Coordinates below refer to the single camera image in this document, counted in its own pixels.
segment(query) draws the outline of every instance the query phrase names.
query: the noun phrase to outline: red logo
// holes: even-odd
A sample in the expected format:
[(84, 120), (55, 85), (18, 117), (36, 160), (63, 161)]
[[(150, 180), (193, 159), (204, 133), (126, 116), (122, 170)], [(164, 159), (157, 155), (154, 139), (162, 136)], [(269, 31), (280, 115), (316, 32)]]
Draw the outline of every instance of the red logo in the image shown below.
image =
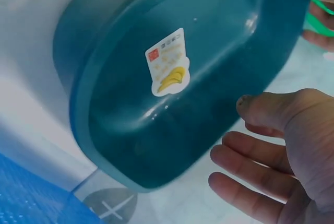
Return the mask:
[(150, 62), (154, 61), (156, 58), (159, 57), (159, 50), (154, 49), (152, 52), (148, 54), (148, 58), (150, 59)]

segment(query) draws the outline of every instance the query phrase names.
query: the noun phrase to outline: blue mat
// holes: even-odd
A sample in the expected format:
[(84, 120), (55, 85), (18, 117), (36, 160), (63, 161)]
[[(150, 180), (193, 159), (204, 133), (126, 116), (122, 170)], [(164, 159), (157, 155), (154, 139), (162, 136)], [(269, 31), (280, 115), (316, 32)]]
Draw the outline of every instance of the blue mat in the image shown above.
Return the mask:
[(103, 224), (71, 192), (0, 155), (0, 223)]

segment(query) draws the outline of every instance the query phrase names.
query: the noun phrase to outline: yellow banana logo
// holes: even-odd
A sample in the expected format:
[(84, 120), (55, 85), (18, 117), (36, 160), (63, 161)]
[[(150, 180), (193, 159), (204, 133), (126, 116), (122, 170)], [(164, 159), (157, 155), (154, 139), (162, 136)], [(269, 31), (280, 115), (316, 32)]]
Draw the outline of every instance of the yellow banana logo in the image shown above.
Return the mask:
[(170, 87), (173, 84), (179, 83), (181, 84), (183, 81), (183, 77), (186, 73), (185, 68), (176, 67), (174, 68), (162, 81), (161, 86), (158, 89), (158, 92), (163, 91), (167, 87)]

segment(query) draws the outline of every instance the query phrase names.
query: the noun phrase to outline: fingernail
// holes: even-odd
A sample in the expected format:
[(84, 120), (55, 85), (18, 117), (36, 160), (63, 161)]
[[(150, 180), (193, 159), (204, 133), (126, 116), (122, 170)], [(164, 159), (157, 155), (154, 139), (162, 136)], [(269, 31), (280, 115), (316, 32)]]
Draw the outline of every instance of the fingernail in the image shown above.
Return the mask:
[(238, 110), (248, 109), (249, 105), (253, 99), (251, 95), (243, 95), (241, 96), (238, 101), (236, 102), (236, 107)]

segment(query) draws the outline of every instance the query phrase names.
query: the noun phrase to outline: hand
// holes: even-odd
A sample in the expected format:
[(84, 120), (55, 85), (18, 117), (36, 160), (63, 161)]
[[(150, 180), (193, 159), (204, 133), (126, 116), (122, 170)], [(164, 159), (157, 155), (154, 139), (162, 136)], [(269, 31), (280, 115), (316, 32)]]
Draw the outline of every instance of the hand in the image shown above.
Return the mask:
[[(327, 8), (334, 11), (334, 0), (320, 1), (323, 1)], [(330, 15), (314, 2), (311, 2), (309, 12), (313, 16), (315, 16), (321, 23), (323, 23), (324, 26), (326, 26), (328, 29), (334, 30), (334, 15)], [(329, 52), (334, 52), (334, 38), (322, 36), (310, 30), (305, 30), (303, 33), (303, 37), (305, 40), (312, 44), (320, 46), (321, 48), (326, 49)]]
[(240, 98), (237, 111), (248, 130), (284, 138), (286, 146), (231, 132), (213, 148), (212, 160), (284, 203), (222, 173), (210, 176), (211, 188), (265, 224), (334, 223), (334, 98), (313, 89), (263, 93)]

